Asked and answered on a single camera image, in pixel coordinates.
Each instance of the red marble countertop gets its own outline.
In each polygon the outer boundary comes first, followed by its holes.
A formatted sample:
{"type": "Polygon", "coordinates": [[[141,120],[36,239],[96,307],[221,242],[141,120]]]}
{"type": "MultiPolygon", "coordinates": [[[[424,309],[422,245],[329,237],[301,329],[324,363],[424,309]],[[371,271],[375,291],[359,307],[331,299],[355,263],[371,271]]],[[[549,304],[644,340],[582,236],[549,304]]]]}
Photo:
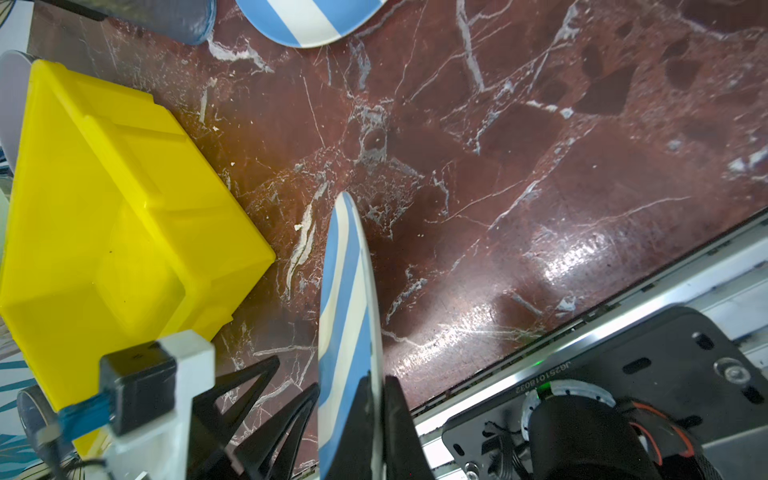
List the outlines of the red marble countertop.
{"type": "Polygon", "coordinates": [[[214,340],[282,361],[236,442],[317,380],[343,190],[413,407],[768,204],[761,0],[391,0],[311,50],[218,5],[189,47],[38,3],[30,52],[152,93],[275,249],[214,340]]]}

